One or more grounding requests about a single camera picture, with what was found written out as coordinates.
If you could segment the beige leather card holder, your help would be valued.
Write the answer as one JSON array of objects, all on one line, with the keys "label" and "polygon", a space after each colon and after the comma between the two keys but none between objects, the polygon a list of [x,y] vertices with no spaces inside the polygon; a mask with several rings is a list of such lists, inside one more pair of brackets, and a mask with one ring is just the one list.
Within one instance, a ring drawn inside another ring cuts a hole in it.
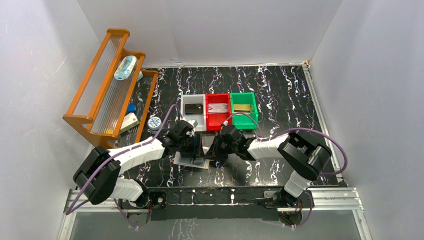
[{"label": "beige leather card holder", "polygon": [[185,167],[192,167],[192,168],[198,168],[198,169],[208,169],[210,160],[205,159],[203,157],[182,157],[180,152],[176,152],[174,156],[173,163],[180,166]]}]

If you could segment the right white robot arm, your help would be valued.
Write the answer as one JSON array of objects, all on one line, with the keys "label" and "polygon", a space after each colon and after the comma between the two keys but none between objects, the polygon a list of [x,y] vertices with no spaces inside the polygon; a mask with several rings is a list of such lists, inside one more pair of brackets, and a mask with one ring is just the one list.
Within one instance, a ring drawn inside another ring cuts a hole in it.
[{"label": "right white robot arm", "polygon": [[246,161],[284,159],[292,167],[292,174],[280,192],[265,196],[261,205],[266,208],[295,207],[302,194],[322,174],[333,154],[311,132],[308,128],[298,127],[269,138],[246,137],[234,125],[225,125],[214,137],[204,157],[221,161],[229,154],[235,154]]}]

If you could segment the red plastic bin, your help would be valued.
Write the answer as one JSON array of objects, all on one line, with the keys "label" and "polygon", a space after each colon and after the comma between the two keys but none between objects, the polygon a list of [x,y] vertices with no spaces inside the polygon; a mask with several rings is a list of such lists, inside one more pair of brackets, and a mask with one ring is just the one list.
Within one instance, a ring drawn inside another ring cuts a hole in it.
[{"label": "red plastic bin", "polygon": [[[209,114],[208,104],[225,103],[228,104],[228,112],[221,114]],[[205,95],[206,107],[206,130],[209,132],[219,131],[221,124],[231,115],[231,98],[229,93],[210,93]]]}]

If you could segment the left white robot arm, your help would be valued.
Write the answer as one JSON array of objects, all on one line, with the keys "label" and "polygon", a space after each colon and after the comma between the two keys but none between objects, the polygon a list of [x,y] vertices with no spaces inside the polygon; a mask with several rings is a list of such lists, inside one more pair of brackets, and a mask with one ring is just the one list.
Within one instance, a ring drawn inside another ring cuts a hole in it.
[{"label": "left white robot arm", "polygon": [[98,205],[109,198],[130,201],[137,208],[150,202],[149,189],[139,180],[122,178],[134,167],[181,152],[195,142],[196,120],[182,119],[167,134],[121,148],[95,147],[73,175],[88,201]]}]

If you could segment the green plastic bin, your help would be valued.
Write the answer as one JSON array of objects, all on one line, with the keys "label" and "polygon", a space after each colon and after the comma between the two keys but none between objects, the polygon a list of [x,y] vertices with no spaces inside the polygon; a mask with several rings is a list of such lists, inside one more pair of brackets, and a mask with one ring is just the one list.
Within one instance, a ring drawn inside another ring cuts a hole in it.
[{"label": "green plastic bin", "polygon": [[234,104],[251,105],[251,114],[236,114],[232,116],[232,124],[239,130],[256,130],[259,119],[256,97],[253,92],[232,92],[230,93],[231,110],[234,114]]}]

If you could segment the white plastic bin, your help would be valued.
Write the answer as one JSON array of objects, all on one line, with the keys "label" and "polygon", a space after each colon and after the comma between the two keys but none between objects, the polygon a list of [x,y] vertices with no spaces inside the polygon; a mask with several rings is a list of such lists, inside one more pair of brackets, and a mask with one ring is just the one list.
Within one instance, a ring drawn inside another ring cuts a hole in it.
[{"label": "white plastic bin", "polygon": [[180,109],[182,116],[188,120],[196,120],[196,132],[205,132],[206,126],[206,95],[188,94],[182,95],[180,100]]}]

